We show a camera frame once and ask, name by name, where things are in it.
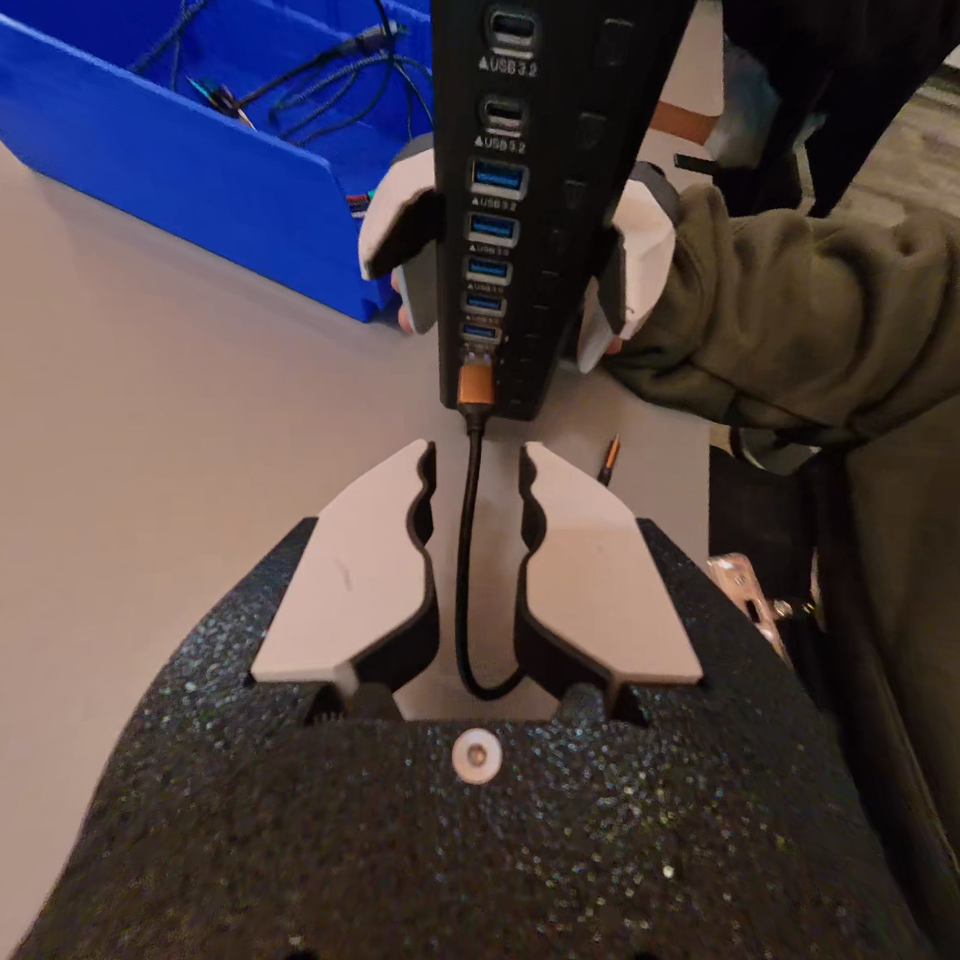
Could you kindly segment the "white plastic bag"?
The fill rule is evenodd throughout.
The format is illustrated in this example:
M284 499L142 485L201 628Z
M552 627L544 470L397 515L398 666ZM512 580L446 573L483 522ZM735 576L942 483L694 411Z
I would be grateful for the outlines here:
M781 98L766 68L748 51L724 38L724 109L705 148L725 169L760 165Z

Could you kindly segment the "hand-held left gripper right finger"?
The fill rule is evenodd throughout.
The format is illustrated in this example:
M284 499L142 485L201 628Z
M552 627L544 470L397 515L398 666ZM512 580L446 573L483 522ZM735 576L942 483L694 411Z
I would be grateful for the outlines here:
M557 701L592 687L615 708L629 687L695 687L704 670L637 518L538 441L520 452L526 553L514 654Z

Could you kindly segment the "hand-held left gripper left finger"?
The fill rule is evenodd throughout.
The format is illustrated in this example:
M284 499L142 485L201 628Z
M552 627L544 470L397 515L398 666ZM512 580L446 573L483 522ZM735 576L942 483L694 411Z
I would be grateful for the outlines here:
M258 684L318 683L352 698L397 693L440 645L426 546L436 445L415 439L346 486L316 524L250 667Z

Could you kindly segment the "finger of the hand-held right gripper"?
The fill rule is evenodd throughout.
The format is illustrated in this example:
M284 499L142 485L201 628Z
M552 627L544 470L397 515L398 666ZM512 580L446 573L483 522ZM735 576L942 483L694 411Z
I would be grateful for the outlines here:
M391 279L402 268L414 334L438 319L438 252L443 236L443 194L436 186L434 136L411 140L390 162L369 201L358 239L365 281Z
M638 161L613 212L583 299L578 371L597 367L614 342L641 329L666 288L680 197L655 164Z

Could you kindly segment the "blue plastic bin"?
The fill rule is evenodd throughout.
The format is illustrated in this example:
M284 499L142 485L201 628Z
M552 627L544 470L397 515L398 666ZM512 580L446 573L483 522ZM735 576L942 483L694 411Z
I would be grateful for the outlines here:
M2 2L35 172L360 322L364 201L430 131L429 2Z

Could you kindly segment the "person's olive jacket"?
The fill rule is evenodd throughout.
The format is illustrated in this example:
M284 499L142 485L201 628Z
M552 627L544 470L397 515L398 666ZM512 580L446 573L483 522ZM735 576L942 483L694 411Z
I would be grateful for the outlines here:
M958 958L958 397L804 474L847 763L917 926Z

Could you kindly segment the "person's right forearm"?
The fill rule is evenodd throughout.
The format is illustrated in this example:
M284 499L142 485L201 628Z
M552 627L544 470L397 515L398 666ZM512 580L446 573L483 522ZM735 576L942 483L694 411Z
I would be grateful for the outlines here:
M958 398L958 221L795 210L733 218L681 194L673 263L605 362L642 401L814 445L881 437Z

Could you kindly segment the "black multiport USB hub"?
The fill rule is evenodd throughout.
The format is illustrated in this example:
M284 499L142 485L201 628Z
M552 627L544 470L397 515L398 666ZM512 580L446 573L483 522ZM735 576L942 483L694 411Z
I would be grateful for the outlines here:
M444 407L486 358L495 414L539 413L694 7L431 2Z

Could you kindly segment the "dark cloth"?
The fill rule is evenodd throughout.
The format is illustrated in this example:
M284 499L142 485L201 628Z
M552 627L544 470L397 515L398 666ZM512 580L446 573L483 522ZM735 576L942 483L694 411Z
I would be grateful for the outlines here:
M913 94L959 42L957 1L723 2L726 37L765 69L778 97L758 161L716 180L734 217L797 209L793 157L804 149L811 215L836 208L871 151Z

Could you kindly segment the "grey desk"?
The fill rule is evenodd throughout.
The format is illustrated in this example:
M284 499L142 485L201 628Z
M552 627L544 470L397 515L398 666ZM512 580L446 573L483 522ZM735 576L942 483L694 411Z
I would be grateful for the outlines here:
M436 335L361 323L2 153L2 958L56 884L162 667L302 519L437 445L441 641L408 718L534 717L462 688L466 462Z

